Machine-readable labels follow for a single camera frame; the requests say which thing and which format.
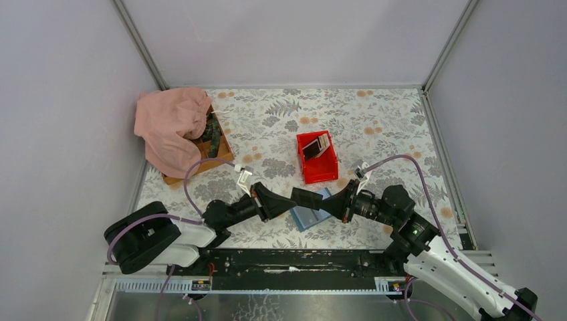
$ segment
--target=metal floor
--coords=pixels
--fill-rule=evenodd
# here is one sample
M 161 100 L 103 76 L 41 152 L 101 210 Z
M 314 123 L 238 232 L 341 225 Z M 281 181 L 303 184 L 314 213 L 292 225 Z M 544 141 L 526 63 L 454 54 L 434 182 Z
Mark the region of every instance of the metal floor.
M 448 309 L 456 320 L 472 320 L 459 306 L 423 282 L 415 284 L 413 298 L 432 301 Z M 153 321 L 158 294 L 117 292 L 107 321 Z M 393 304 L 383 295 L 340 294 L 209 294 L 198 301 L 204 321 L 225 320 L 410 320 L 403 302 Z M 419 320 L 449 320 L 442 312 L 411 303 Z M 166 294 L 160 307 L 160 321 L 198 320 L 195 305 L 179 294 Z

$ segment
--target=sticker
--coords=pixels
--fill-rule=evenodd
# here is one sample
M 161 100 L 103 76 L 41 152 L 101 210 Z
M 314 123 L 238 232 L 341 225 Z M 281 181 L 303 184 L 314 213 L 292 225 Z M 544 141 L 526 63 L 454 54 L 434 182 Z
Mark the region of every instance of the sticker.
M 192 291 L 209 291 L 210 289 L 211 285 L 208 280 L 193 280 L 191 282 Z

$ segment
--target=metal frame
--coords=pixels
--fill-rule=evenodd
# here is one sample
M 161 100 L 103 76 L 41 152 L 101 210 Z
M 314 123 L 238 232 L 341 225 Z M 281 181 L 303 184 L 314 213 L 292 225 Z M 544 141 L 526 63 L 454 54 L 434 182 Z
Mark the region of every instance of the metal frame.
M 467 5 L 465 6 L 465 9 L 463 10 L 461 16 L 459 17 L 459 20 L 457 21 L 457 25 L 455 25 L 455 28 L 453 29 L 453 32 L 451 32 L 451 35 L 449 36 L 447 43 L 443 47 L 443 50 L 441 50 L 441 54 L 437 58 L 435 65 L 433 65 L 433 69 L 431 70 L 431 73 L 429 74 L 429 76 L 427 76 L 427 79 L 423 84 L 424 92 L 427 93 L 431 89 L 431 86 L 435 82 L 435 79 L 439 75 L 439 72 L 441 71 L 441 69 L 443 69 L 443 65 L 447 61 L 447 57 L 449 57 L 449 54 L 453 50 L 453 47 L 455 46 L 457 39 L 459 39 L 459 36 L 463 32 L 463 29 L 467 25 L 467 22 L 473 15 L 473 12 L 477 8 L 480 1 L 481 0 L 469 0 Z
M 159 87 L 160 90 L 169 89 L 168 84 L 164 80 L 163 76 L 159 72 L 155 61 L 152 59 L 148 48 L 146 47 L 139 31 L 137 30 L 123 0 L 112 0 L 118 15 L 120 16 L 122 22 L 124 23 L 125 28 L 127 29 L 128 33 L 130 34 L 134 44 L 138 48 L 144 63 L 148 67 L 148 70 L 152 74 L 156 85 Z M 441 162 L 441 168 L 443 171 L 443 176 L 448 184 L 448 194 L 450 197 L 451 204 L 453 208 L 457 211 L 456 220 L 458 222 L 457 226 L 459 228 L 459 234 L 467 232 L 472 240 L 474 246 L 476 246 L 476 240 L 473 234 L 473 231 L 470 225 L 466 224 L 464 221 L 464 217 L 461 217 L 460 214 L 465 212 L 462 196 L 459 190 L 459 185 L 457 184 L 457 179 L 453 171 L 453 167 L 451 166 L 451 160 L 447 154 L 446 145 L 443 140 L 443 136 L 441 135 L 441 131 L 439 130 L 439 124 L 437 122 L 437 117 L 435 116 L 434 108 L 431 104 L 431 100 L 429 98 L 429 90 L 431 89 L 432 85 L 435 83 L 439 72 L 442 70 L 444 63 L 447 61 L 451 50 L 453 49 L 457 39 L 461 35 L 465 25 L 469 21 L 471 15 L 475 11 L 476 7 L 478 6 L 480 0 L 469 0 L 467 5 L 465 6 L 454 30 L 451 32 L 447 43 L 443 47 L 443 50 L 431 73 L 427 77 L 426 81 L 422 85 L 405 85 L 405 86 L 398 86 L 398 85 L 391 85 L 391 86 L 324 86 L 325 88 L 416 88 L 419 90 L 419 95 L 421 97 L 421 102 L 425 111 L 425 116 L 427 119 L 427 123 L 429 125 L 430 131 L 432 133 L 433 144 L 435 145 L 435 149 L 437 155 L 439 156 L 439 161 Z M 254 88 L 291 88 L 292 86 L 254 86 Z M 235 88 L 251 88 L 251 86 L 237 86 Z M 310 88 L 309 86 L 293 86 L 293 88 Z M 142 166 L 142 170 L 140 172 L 140 178 L 135 186 L 135 193 L 132 197 L 130 203 L 130 213 L 135 210 L 137 207 L 138 198 L 141 192 L 141 187 L 143 181 L 145 179 L 146 173 L 148 171 L 148 163 L 144 161 L 144 165 Z M 498 276 L 496 267 L 494 265 L 494 261 L 492 258 L 492 254 L 490 251 L 479 251 L 479 250 L 472 250 L 462 251 L 469 259 L 471 259 L 476 264 L 480 265 L 483 269 L 485 269 L 488 273 L 492 274 L 493 276 Z M 139 272 L 129 275 L 128 279 L 140 279 L 140 282 L 144 282 L 148 279 L 155 279 L 155 278 L 163 278 L 164 277 L 165 266 L 163 265 L 149 265 L 144 269 L 140 270 Z M 93 304 L 90 308 L 89 314 L 87 315 L 86 321 L 105 321 L 108 315 L 108 311 L 110 309 L 110 305 L 112 303 L 112 299 L 115 293 L 116 285 L 120 281 L 120 279 L 124 278 L 121 274 L 120 269 L 117 266 L 106 264 L 103 269 L 103 275 L 100 280 L 99 288 L 96 292 L 95 299 Z M 174 276 L 173 280 L 193 280 L 194 276 Z
M 132 38 L 134 45 L 136 45 L 136 48 L 138 48 L 138 52 L 140 52 L 140 56 L 142 56 L 144 63 L 146 64 L 150 73 L 152 74 L 152 77 L 154 78 L 156 85 L 160 90 L 169 89 L 167 83 L 163 79 L 163 76 L 159 72 L 156 62 L 153 60 L 152 56 L 150 55 L 150 51 L 148 50 L 148 47 L 144 43 L 144 40 L 142 39 L 142 36 L 140 35 L 138 28 L 136 28 L 136 25 L 134 24 L 132 17 L 130 16 L 130 13 L 128 12 L 128 9 L 126 8 L 126 5 L 124 4 L 123 0 L 112 0 L 112 3 L 116 8 L 120 20 L 122 20 L 126 30 L 130 34 L 130 37 Z

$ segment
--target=wooden box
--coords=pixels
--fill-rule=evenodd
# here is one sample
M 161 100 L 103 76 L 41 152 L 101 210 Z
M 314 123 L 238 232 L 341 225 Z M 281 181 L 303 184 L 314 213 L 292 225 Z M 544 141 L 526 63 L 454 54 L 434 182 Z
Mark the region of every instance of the wooden box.
M 209 110 L 207 111 L 207 115 L 209 115 L 211 112 L 213 111 L 213 107 L 210 106 Z M 223 127 L 221 127 L 221 144 L 219 145 L 219 154 L 217 155 L 217 158 L 222 158 L 226 161 L 234 161 L 234 154 L 232 153 L 232 150 L 230 149 L 229 143 L 227 142 L 225 133 L 223 131 Z M 207 142 L 203 142 L 200 138 L 198 139 L 192 139 L 191 142 L 193 142 L 195 144 L 195 146 L 197 146 L 197 148 L 199 148 L 199 151 L 201 151 L 201 159 L 204 158 L 209 158 L 209 149 L 211 147 L 211 141 L 207 141 Z M 224 163 L 222 162 L 205 162 L 203 164 L 201 164 L 201 166 L 199 166 L 199 170 L 195 173 L 195 175 L 208 171 L 209 169 L 214 169 L 217 166 L 220 165 L 224 165 Z M 167 184 L 167 185 L 171 185 L 171 184 L 175 184 L 177 182 L 182 181 L 183 179 L 177 179 L 174 177 L 168 177 L 165 176 L 164 174 L 162 174 L 163 177 L 163 181 Z

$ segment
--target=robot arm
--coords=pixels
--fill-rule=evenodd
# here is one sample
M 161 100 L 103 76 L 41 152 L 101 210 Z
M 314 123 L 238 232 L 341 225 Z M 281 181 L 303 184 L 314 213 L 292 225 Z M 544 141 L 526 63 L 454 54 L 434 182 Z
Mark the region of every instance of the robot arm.
M 382 198 L 378 198 L 370 191 L 360 190 L 359 184 L 358 180 L 351 180 L 345 189 L 325 200 L 317 193 L 294 189 L 292 199 L 299 206 L 323 209 L 344 223 L 350 222 L 353 215 L 360 215 L 392 226 L 393 242 L 385 253 L 393 261 L 403 263 L 408 274 L 451 298 L 475 320 L 531 320 L 527 312 L 503 295 L 511 295 L 532 311 L 537 296 L 527 288 L 516 290 L 504 284 L 458 249 L 449 249 L 440 231 L 414 212 L 415 202 L 402 185 L 387 187 Z M 476 274 L 497 284 L 502 292 L 496 292 Z
M 214 235 L 204 245 L 214 248 L 223 243 L 230 237 L 227 227 L 238 222 L 256 215 L 266 222 L 297 205 L 323 209 L 343 223 L 350 222 L 356 214 L 393 228 L 390 235 L 393 242 L 384 252 L 391 265 L 403 266 L 404 271 L 451 298 L 475 320 L 532 319 L 530 314 L 536 308 L 537 296 L 527 288 L 516 290 L 496 280 L 458 249 L 448 247 L 448 242 L 442 238 L 437 227 L 415 213 L 415 202 L 402 185 L 387 187 L 381 198 L 362 187 L 358 179 L 351 180 L 342 191 L 323 200 L 320 194 L 297 188 L 293 189 L 292 197 L 288 199 L 269 191 L 261 183 L 253 184 L 249 193 L 233 204 L 220 200 L 209 203 L 203 214 L 205 225 L 201 228 L 211 233 L 214 231 Z M 179 230 L 166 218 L 144 220 L 146 223 L 138 226 L 143 220 L 140 217 L 167 213 L 165 208 L 153 209 L 150 211 L 152 213 L 139 212 L 113 224 L 104 234 L 109 244 L 116 244 L 109 251 L 112 251 L 125 274 L 134 273 L 159 258 L 159 255 L 168 254 L 167 247 L 180 235 Z M 114 240 L 119 233 L 124 235 L 122 230 L 127 232 L 128 237 Z

